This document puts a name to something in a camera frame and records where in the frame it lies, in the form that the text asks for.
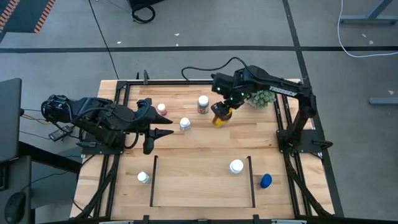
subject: green plant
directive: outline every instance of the green plant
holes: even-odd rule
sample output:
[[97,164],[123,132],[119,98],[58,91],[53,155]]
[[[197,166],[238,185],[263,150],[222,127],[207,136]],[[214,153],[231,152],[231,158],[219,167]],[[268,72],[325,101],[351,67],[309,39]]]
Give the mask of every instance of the green plant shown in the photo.
[[260,90],[256,93],[250,93],[248,103],[257,109],[263,109],[268,106],[268,103],[273,103],[275,100],[275,93],[268,90]]

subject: blue bottle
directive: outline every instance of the blue bottle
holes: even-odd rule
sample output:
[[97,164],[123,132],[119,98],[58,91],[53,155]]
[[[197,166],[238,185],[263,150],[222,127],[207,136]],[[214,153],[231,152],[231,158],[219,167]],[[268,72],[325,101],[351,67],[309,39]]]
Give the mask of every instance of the blue bottle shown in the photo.
[[258,186],[262,189],[266,189],[272,183],[272,177],[269,174],[264,174],[258,182]]

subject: pill bottle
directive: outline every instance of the pill bottle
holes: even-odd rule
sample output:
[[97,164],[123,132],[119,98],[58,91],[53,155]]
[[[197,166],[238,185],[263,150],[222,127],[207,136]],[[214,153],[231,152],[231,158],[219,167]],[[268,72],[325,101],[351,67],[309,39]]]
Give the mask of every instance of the pill bottle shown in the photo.
[[157,105],[157,111],[162,116],[165,116],[167,114],[166,106],[163,103]]
[[180,121],[180,130],[186,131],[191,128],[191,122],[189,122],[188,118],[182,118]]
[[207,96],[200,96],[198,99],[198,112],[200,114],[207,114],[209,112],[209,98]]
[[137,178],[138,178],[139,181],[141,181],[144,184],[149,184],[150,183],[150,177],[145,172],[140,172],[137,175]]
[[229,165],[229,171],[232,174],[238,174],[238,173],[242,172],[242,170],[243,170],[243,162],[240,161],[239,159],[235,159]]

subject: wooden tabletop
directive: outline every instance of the wooden tabletop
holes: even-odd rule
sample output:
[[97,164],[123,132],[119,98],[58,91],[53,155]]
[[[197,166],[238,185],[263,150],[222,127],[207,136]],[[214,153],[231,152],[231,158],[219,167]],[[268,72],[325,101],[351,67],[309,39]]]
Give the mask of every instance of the wooden tabletop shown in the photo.
[[[102,81],[98,97],[113,100],[116,82]],[[218,129],[211,123],[211,111],[208,114],[197,112],[197,100],[201,95],[206,95],[210,104],[222,100],[220,95],[211,92],[209,85],[131,87],[128,107],[136,109],[136,101],[144,98],[152,98],[155,107],[164,103],[168,112],[165,117],[174,123],[153,124],[152,129],[175,132],[156,140],[151,155],[142,153],[142,137],[134,149],[125,150],[119,163],[112,220],[141,220],[143,215],[149,215],[153,220],[252,219],[254,214],[260,218],[293,218],[284,159],[278,150],[275,134],[278,127],[274,106],[257,110],[247,104],[242,105],[233,112],[229,123]],[[294,119],[298,102],[289,98],[289,104]],[[188,131],[180,131],[179,121],[183,117],[191,121],[192,128]],[[282,119],[286,127],[284,113]],[[306,128],[312,128],[310,121]],[[133,134],[128,135],[126,145],[130,145],[133,139]],[[144,171],[152,176],[155,155],[158,158],[153,207],[150,207],[151,185],[139,182],[137,174]],[[272,176],[269,188],[254,186],[255,208],[251,207],[247,156],[251,156],[254,185],[264,174]],[[238,175],[228,172],[229,163],[235,159],[244,162],[244,169]],[[103,156],[95,156],[80,171],[75,202],[81,207],[90,201],[98,188],[102,160]],[[325,210],[333,213],[321,160],[310,154],[301,154],[301,161],[308,189]],[[296,191],[300,213],[304,214],[297,186]],[[106,191],[101,215],[105,213],[107,197]],[[73,207],[71,217],[78,213],[79,209]]]

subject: gray floor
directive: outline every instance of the gray floor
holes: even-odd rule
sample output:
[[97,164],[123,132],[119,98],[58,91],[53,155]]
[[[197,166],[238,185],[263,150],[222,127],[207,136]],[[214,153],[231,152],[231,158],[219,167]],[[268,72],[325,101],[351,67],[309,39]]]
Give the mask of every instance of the gray floor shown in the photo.
[[[128,9],[125,0],[111,0]],[[345,14],[363,14],[377,0],[346,0]],[[302,46],[338,46],[338,0],[289,0]],[[292,39],[279,0],[167,0],[155,5],[151,24],[136,24],[128,13],[105,0],[93,1],[105,39],[110,47],[279,45]],[[398,1],[386,13],[397,15]],[[397,26],[344,25],[345,45],[398,45]],[[87,0],[57,0],[39,34],[7,33],[0,48],[104,47]],[[180,78],[184,66],[217,67],[232,56],[265,68],[284,78],[300,78],[294,52],[131,52],[112,53],[119,76],[134,78],[146,69],[151,78]],[[370,96],[398,94],[398,56],[351,58],[343,52],[304,52],[308,74],[318,99],[325,136],[330,149],[343,210],[347,217],[398,220],[398,163],[394,106],[370,106]],[[232,63],[222,70],[239,68]],[[96,96],[100,80],[115,79],[107,53],[0,54],[1,80],[22,78],[22,106],[38,109],[51,94],[70,98]],[[191,78],[209,73],[190,72]],[[51,126],[23,120],[21,130],[46,136]],[[23,141],[63,155],[79,155],[74,139],[50,142],[21,134]],[[54,170],[35,165],[33,178]],[[61,202],[40,207],[38,222],[65,220],[72,206],[74,175],[43,180],[35,186],[35,206],[56,191]]]

